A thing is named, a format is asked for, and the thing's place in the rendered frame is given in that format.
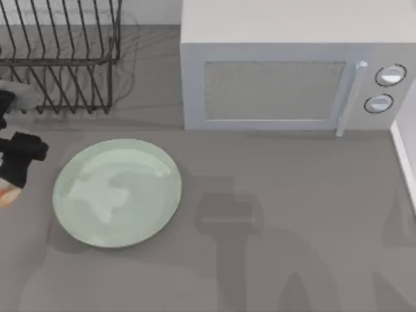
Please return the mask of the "microwave door with mesh window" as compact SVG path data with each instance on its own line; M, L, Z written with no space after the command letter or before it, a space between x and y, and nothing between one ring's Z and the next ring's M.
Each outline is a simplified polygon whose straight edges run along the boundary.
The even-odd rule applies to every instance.
M352 44L181 44L185 128L332 131L370 53Z

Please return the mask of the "pale green plate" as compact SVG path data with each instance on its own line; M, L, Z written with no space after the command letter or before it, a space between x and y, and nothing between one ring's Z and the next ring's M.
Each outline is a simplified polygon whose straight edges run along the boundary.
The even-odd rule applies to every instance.
M57 221L76 240L98 248L144 242L169 223L183 182L175 161L155 144L105 140L75 154L52 193Z

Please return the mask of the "pale microwave oven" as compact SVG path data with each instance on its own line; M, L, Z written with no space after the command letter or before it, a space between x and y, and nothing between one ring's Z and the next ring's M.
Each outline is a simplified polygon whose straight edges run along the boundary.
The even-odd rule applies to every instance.
M181 44L352 44L371 49L346 131L386 131L416 80L416 0L183 0ZM380 68L407 69L399 84L382 87ZM389 94L380 114L364 102Z

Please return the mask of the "small white microwave knob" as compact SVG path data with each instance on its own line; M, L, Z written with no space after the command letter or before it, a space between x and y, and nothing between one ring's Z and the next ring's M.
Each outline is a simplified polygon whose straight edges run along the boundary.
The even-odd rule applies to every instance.
M394 99L389 94L369 97L364 102L364 109L370 114L380 114L388 111L394 103Z

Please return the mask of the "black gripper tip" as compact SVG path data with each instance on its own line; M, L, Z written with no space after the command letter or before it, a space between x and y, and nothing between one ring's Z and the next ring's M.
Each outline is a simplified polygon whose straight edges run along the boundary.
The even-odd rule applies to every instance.
M49 145L35 135L15 132L11 139L0 138L0 179L22 189L30 164L44 161L48 150Z

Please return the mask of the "large white microwave knob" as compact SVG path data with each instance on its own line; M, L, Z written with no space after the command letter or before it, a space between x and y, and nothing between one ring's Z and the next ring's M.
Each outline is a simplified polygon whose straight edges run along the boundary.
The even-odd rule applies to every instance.
M380 68L374 79L377 85L387 88L401 83L406 76L407 69L401 64L394 64Z

